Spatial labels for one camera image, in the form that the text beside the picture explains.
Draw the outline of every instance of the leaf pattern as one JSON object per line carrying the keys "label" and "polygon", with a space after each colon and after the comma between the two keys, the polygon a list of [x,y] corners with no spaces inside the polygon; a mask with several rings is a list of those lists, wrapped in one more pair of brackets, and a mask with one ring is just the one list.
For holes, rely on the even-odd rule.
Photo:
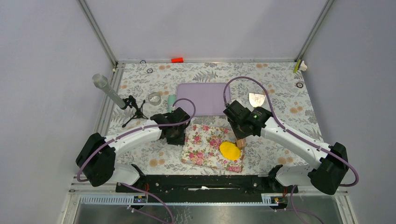
{"label": "leaf pattern", "polygon": [[213,71],[210,72],[210,71],[206,70],[205,72],[199,71],[198,74],[196,74],[192,80],[197,81],[197,82],[205,82],[206,83],[206,82],[209,82],[212,79],[217,78],[217,77],[219,77],[219,76],[216,74],[216,72],[213,73]]}
{"label": "leaf pattern", "polygon": [[[322,140],[318,122],[313,111],[306,87],[299,89],[296,82],[304,83],[301,72],[293,73],[295,63],[146,63],[126,64],[119,94],[126,98],[133,95],[137,104],[152,92],[162,95],[161,104],[153,106],[146,103],[144,114],[151,117],[154,114],[166,113],[168,96],[176,93],[180,83],[191,82],[228,82],[237,76],[249,76],[264,85],[274,105],[279,119],[302,133]],[[249,109],[253,109],[248,101],[248,93],[260,93],[262,89],[255,83],[238,79],[230,84],[231,98],[239,98]],[[269,110],[267,100],[263,106]],[[127,127],[121,125],[127,121],[134,110],[121,110],[114,107],[108,134],[115,134],[128,128],[142,125],[146,120],[132,120]],[[225,116],[201,116],[192,119],[190,126],[207,125],[230,129]],[[182,146],[172,146],[166,140],[146,143],[130,149],[117,159],[123,164],[136,164],[145,174],[162,175],[265,175],[275,165],[297,166],[305,161],[292,153],[290,149],[277,143],[257,137],[246,139],[244,168],[240,173],[214,169],[181,162]]]}

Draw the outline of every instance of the small tripod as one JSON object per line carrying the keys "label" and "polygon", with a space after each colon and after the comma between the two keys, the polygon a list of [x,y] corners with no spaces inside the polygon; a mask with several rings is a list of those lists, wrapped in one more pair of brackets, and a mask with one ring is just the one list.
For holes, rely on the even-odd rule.
{"label": "small tripod", "polygon": [[131,95],[129,95],[128,98],[123,99],[123,101],[126,104],[125,108],[127,108],[128,106],[130,108],[135,108],[136,112],[125,124],[122,125],[122,127],[126,127],[127,124],[133,119],[140,119],[140,118],[148,119],[148,117],[146,117],[146,115],[143,114],[143,105],[146,103],[146,100],[143,100],[143,103],[141,104],[140,107],[137,106],[136,99]]}

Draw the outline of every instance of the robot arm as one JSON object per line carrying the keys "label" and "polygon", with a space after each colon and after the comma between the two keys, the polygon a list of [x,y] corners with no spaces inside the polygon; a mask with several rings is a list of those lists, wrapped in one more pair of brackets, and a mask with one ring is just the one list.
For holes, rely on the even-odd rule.
{"label": "robot arm", "polygon": [[156,114],[144,125],[122,133],[105,137],[95,133],[88,138],[76,159],[76,163],[81,168],[95,150],[110,142],[92,157],[83,169],[83,173],[94,187],[104,183],[115,182],[132,185],[139,179],[139,172],[131,165],[116,163],[117,158],[138,145],[158,139],[165,138],[167,143],[171,145],[183,145],[185,139],[184,130],[189,125],[189,122],[178,126],[164,125],[179,123],[189,118],[190,116],[183,109],[177,108],[172,113]]}
{"label": "robot arm", "polygon": [[233,101],[227,105],[224,114],[231,124],[236,139],[243,139],[250,135],[262,136],[275,141],[307,161],[308,165],[294,167],[278,165],[270,171],[269,176],[274,177],[283,186],[313,185],[323,193],[333,195],[348,171],[348,167],[341,161],[285,130],[291,130],[322,148],[329,148],[332,153],[348,161],[346,149],[342,144],[336,142],[334,146],[331,146],[317,142],[280,121],[286,128],[284,130],[275,121],[272,113],[262,107],[256,107],[251,112],[238,101]]}

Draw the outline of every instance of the glass panel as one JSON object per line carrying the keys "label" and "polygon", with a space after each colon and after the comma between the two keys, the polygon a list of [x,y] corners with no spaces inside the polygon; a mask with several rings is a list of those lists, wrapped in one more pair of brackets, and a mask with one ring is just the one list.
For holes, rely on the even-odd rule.
{"label": "glass panel", "polygon": [[[341,224],[338,206],[331,196],[294,196],[298,209],[311,211],[324,223]],[[301,223],[293,211],[274,212],[267,206],[170,206],[177,224],[291,224]],[[160,219],[170,221],[163,206],[144,206],[142,209]],[[320,222],[304,213],[301,216],[310,224]],[[131,213],[121,205],[82,204],[75,224],[159,224],[160,222],[139,213]]]}

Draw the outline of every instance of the yellow-green marker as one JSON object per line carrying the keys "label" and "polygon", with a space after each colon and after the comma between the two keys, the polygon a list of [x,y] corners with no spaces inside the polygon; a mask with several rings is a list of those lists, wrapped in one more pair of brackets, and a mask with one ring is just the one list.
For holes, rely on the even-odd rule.
{"label": "yellow-green marker", "polygon": [[300,63],[301,63],[301,59],[298,60],[298,62],[296,64],[296,67],[294,68],[293,73],[296,73],[298,71],[298,67],[300,66]]}

